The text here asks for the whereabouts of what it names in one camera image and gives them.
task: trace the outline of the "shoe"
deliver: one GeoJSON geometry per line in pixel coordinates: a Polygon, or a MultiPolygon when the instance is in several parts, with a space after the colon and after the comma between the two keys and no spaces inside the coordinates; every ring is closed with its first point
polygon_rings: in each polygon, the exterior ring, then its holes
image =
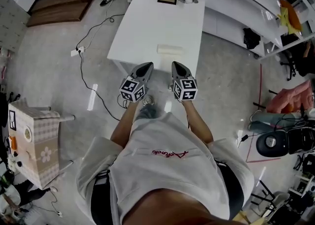
{"type": "Polygon", "coordinates": [[[54,192],[54,193],[58,193],[58,189],[55,187],[50,187],[50,191],[54,192]]]}
{"type": "Polygon", "coordinates": [[[107,5],[109,2],[111,2],[111,1],[114,1],[114,0],[103,0],[100,4],[99,4],[99,6],[105,6],[105,5],[107,5]]]}
{"type": "Polygon", "coordinates": [[[152,96],[145,95],[143,97],[143,105],[145,106],[147,104],[154,105],[154,101],[153,101],[153,97],[152,96]]]}
{"type": "Polygon", "coordinates": [[[258,113],[258,112],[262,112],[260,109],[256,110],[250,117],[250,121],[252,122],[252,117],[254,116],[254,114],[258,113]]]}

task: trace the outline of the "power strip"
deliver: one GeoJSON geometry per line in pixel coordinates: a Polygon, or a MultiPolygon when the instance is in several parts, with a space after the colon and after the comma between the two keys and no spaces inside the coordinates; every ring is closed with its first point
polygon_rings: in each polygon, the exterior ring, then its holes
{"type": "Polygon", "coordinates": [[[80,53],[84,53],[84,46],[81,46],[78,48],[78,51],[76,49],[71,51],[71,57],[79,55],[79,51],[80,53]]]}

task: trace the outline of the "white cabinet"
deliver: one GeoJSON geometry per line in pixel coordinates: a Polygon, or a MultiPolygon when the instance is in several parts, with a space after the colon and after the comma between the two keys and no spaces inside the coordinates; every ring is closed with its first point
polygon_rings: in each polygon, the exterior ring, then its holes
{"type": "Polygon", "coordinates": [[[13,0],[0,0],[0,46],[17,52],[30,16],[13,0]]]}

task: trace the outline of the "sleeve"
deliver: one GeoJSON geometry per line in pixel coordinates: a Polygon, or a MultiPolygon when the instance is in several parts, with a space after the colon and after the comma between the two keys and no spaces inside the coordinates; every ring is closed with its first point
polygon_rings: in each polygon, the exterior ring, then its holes
{"type": "Polygon", "coordinates": [[[122,150],[120,145],[104,137],[93,139],[76,175],[77,191],[84,200],[87,198],[88,184],[94,182],[96,175],[106,170],[122,150]]]}
{"type": "Polygon", "coordinates": [[[254,176],[241,158],[235,142],[231,139],[221,139],[208,144],[208,148],[215,160],[226,163],[234,172],[242,186],[245,203],[252,193],[254,176]]]}

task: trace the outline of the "yellow cloth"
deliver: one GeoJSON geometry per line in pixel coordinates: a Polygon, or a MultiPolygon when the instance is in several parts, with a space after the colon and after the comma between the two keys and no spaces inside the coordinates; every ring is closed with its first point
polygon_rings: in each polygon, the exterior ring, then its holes
{"type": "Polygon", "coordinates": [[[287,26],[288,34],[299,32],[289,21],[289,12],[287,8],[281,7],[280,25],[287,26]]]}

